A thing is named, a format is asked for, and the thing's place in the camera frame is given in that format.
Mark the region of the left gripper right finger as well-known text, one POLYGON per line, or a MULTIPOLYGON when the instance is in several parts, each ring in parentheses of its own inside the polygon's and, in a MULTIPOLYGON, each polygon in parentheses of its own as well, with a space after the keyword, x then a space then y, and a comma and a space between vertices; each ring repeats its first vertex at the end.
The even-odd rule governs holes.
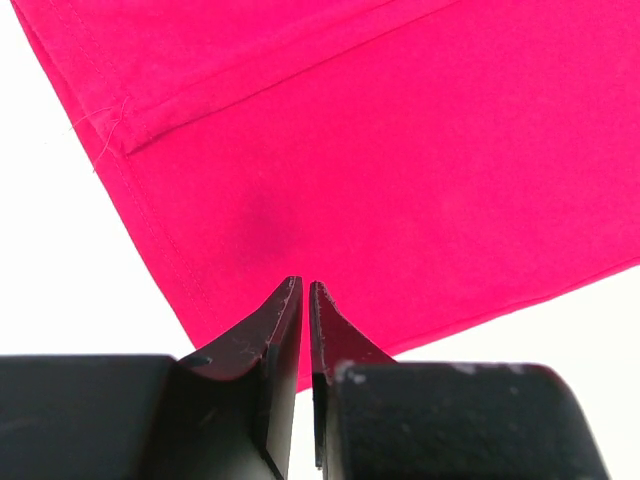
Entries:
POLYGON ((604 479, 583 411, 552 369, 398 362, 309 300, 316 463, 327 479, 604 479))

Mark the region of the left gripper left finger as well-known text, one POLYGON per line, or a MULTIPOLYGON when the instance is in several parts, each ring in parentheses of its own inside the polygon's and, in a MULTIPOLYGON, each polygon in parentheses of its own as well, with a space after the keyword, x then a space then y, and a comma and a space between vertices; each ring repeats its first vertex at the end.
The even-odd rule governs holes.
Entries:
POLYGON ((192 354, 5 356, 5 479, 283 479, 302 281, 192 354))

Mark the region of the pink t shirt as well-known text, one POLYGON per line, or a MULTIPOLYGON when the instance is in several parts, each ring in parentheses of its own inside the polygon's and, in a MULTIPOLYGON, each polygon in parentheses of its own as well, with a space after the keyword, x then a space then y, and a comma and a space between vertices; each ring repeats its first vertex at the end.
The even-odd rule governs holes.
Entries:
POLYGON ((287 276, 400 353, 639 262, 635 1, 16 1, 196 345, 287 276))

